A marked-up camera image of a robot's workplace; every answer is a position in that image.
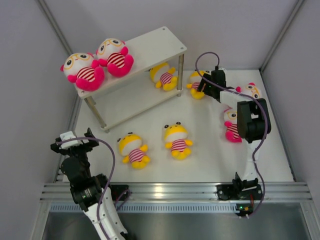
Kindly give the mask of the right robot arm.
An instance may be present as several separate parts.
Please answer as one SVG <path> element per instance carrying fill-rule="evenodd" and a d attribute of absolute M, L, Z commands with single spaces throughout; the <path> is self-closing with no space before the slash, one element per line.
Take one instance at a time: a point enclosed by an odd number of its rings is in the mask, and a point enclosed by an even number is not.
<path fill-rule="evenodd" d="M 212 97 L 226 107 L 225 137 L 231 142 L 244 142 L 246 156 L 240 159 L 241 168 L 236 173 L 242 181 L 233 186 L 235 196 L 246 198 L 252 192 L 247 181 L 261 178 L 257 170 L 260 147 L 271 131 L 267 102 L 254 82 L 227 86 L 225 72 L 196 71 L 201 79 L 197 91 Z"/>

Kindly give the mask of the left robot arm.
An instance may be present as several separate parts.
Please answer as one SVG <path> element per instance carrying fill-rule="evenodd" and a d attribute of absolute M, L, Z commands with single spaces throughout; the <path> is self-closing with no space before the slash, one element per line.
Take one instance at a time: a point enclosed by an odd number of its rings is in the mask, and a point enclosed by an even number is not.
<path fill-rule="evenodd" d="M 103 173 L 91 175 L 87 153 L 104 144 L 111 153 L 112 167 L 109 177 Z M 83 137 L 72 131 L 61 133 L 50 145 L 55 153 L 67 156 L 60 165 L 67 177 L 70 193 L 86 217 L 94 226 L 101 240 L 128 240 L 129 233 L 123 226 L 112 199 L 113 187 L 110 185 L 115 170 L 116 157 L 112 147 L 104 140 L 96 138 L 88 128 Z"/>

